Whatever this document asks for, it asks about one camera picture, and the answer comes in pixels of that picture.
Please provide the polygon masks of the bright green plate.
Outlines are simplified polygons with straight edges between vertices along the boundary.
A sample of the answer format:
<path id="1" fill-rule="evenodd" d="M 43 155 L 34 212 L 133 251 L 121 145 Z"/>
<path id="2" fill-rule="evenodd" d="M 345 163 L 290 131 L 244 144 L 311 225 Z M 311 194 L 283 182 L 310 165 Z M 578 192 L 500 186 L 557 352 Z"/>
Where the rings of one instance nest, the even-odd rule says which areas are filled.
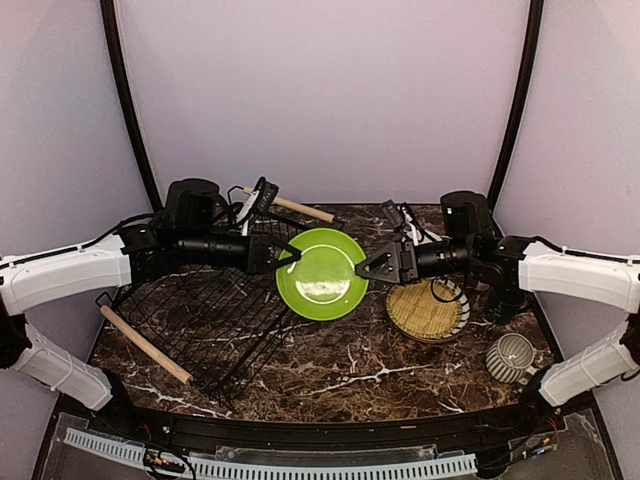
<path id="1" fill-rule="evenodd" d="M 364 299 L 369 281 L 358 276 L 355 266 L 365 252 L 352 237 L 331 228 L 314 228 L 293 237 L 289 245 L 300 252 L 275 274 L 284 303 L 299 316 L 313 321 L 332 321 L 349 315 Z"/>

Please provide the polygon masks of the grey reindeer plate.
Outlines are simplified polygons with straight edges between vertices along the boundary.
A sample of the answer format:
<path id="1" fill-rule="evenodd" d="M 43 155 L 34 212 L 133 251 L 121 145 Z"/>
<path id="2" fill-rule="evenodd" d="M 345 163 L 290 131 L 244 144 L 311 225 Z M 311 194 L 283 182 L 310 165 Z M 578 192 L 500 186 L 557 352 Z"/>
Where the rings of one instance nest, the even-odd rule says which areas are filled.
<path id="1" fill-rule="evenodd" d="M 396 331 L 398 331 L 399 333 L 401 333 L 402 335 L 404 335 L 405 337 L 417 341 L 419 343 L 422 344 L 444 344 L 444 343 L 448 343 L 451 341 L 456 340 L 462 333 L 463 330 L 457 331 L 457 332 L 451 332 L 448 333 L 446 335 L 443 336 L 439 336 L 437 338 L 427 338 L 427 337 L 419 337 L 416 335 L 413 335 L 409 332 L 406 332 L 404 330 L 401 330 L 399 328 L 395 328 Z"/>

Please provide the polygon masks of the dark green mug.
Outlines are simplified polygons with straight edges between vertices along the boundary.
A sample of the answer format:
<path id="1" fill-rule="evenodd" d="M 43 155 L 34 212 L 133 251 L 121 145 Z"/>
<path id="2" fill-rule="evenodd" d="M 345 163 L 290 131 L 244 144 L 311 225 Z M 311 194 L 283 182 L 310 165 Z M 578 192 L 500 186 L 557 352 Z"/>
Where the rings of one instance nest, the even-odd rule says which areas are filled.
<path id="1" fill-rule="evenodd" d="M 507 291 L 491 288 L 484 307 L 487 321 L 495 325 L 507 325 L 518 314 L 526 299 L 524 291 Z"/>

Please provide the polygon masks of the striped round mug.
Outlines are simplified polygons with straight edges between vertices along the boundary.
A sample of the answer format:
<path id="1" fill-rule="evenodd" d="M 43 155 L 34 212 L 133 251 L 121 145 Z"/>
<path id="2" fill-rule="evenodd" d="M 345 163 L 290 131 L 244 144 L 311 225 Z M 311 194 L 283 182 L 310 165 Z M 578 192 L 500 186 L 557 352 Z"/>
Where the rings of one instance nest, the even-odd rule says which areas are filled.
<path id="1" fill-rule="evenodd" d="M 522 383 L 532 377 L 536 350 L 521 334 L 507 333 L 496 340 L 485 357 L 490 376 L 501 383 Z"/>

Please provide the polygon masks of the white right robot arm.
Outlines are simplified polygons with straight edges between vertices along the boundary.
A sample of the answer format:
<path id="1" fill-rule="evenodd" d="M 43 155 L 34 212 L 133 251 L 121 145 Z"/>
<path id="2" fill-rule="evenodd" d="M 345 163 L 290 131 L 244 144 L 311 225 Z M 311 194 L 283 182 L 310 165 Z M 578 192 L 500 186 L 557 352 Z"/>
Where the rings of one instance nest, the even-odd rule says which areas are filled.
<path id="1" fill-rule="evenodd" d="M 441 240 L 393 241 L 355 267 L 363 279 L 405 285 L 424 278 L 470 274 L 489 285 L 486 318 L 511 321 L 529 293 L 554 293 L 616 307 L 627 319 L 573 357 L 547 368 L 537 392 L 516 405 L 510 424 L 534 432 L 572 398 L 616 377 L 639 371 L 639 259 L 558 246 L 541 237 L 494 231 L 486 197 L 455 191 L 440 199 L 445 225 Z"/>

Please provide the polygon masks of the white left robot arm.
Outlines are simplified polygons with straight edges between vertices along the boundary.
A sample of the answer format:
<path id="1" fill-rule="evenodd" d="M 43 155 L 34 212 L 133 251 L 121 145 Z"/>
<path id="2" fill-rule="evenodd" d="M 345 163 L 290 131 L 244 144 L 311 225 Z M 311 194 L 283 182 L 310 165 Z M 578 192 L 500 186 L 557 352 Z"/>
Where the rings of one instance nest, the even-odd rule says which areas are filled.
<path id="1" fill-rule="evenodd" d="M 141 427 L 140 412 L 118 393 L 112 376 L 46 339 L 26 319 L 29 309 L 103 288 L 140 286 L 185 266 L 270 273 L 284 261 L 284 241 L 252 230 L 279 192 L 260 178 L 240 206 L 209 180 L 173 182 L 163 207 L 118 223 L 85 243 L 1 262 L 1 367 L 22 372 L 88 409 L 120 436 Z"/>

